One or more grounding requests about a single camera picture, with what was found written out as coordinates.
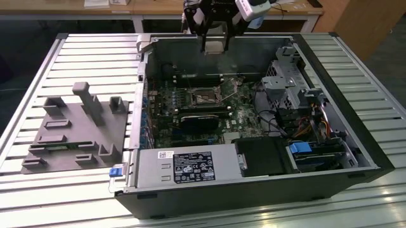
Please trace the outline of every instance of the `wooden cabinet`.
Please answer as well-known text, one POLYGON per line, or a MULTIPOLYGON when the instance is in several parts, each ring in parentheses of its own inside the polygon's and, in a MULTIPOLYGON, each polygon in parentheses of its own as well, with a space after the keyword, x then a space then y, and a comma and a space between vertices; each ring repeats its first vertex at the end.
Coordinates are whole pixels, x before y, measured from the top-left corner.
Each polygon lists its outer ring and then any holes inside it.
POLYGON ((375 53, 406 12, 406 0, 318 0, 325 15, 314 32, 337 32, 363 60, 375 53))

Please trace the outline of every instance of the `barcode sticker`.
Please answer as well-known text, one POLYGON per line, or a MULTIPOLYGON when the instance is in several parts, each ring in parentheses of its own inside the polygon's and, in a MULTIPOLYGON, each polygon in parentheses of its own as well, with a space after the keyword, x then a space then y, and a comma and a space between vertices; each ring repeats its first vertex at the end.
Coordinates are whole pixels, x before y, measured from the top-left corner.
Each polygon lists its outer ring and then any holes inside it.
POLYGON ((158 158, 173 158, 174 157, 174 151, 160 151, 158 152, 158 158))

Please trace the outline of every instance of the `floor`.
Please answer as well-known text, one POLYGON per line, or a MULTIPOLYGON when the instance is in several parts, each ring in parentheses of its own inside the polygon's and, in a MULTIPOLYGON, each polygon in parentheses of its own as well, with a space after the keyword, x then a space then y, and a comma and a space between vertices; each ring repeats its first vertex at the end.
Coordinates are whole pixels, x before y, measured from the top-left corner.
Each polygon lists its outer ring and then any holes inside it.
MULTIPOLYGON (((35 77, 58 33, 134 32, 131 21, 0 21, 0 134, 35 77), (6 62, 14 73, 7 79, 6 62)), ((367 65, 406 106, 406 17, 401 19, 367 65)))

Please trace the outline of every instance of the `aluminum slatted table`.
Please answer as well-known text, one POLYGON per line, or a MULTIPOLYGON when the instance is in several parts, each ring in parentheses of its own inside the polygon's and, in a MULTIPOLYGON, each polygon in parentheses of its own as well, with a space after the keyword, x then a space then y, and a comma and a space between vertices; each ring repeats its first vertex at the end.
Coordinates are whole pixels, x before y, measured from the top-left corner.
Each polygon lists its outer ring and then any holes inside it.
MULTIPOLYGON (((396 171, 330 199, 138 220, 109 191, 109 169, 22 175, 47 96, 81 102, 71 86, 87 81, 101 101, 133 102, 137 34, 71 34, 58 39, 0 138, 0 227, 399 227, 406 220, 406 112, 340 38, 304 34, 320 61, 372 131, 396 171)), ((130 105, 125 141, 129 156, 130 105)))

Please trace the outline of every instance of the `motherboard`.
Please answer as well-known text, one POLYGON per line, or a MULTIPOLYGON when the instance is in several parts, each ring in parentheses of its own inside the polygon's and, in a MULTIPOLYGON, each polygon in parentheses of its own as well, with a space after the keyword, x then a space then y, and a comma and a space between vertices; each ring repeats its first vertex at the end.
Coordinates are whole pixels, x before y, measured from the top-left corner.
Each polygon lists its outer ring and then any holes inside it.
POLYGON ((253 91, 254 82, 241 76, 197 81, 194 75, 182 75, 150 82, 156 148, 226 144, 264 136, 253 91))

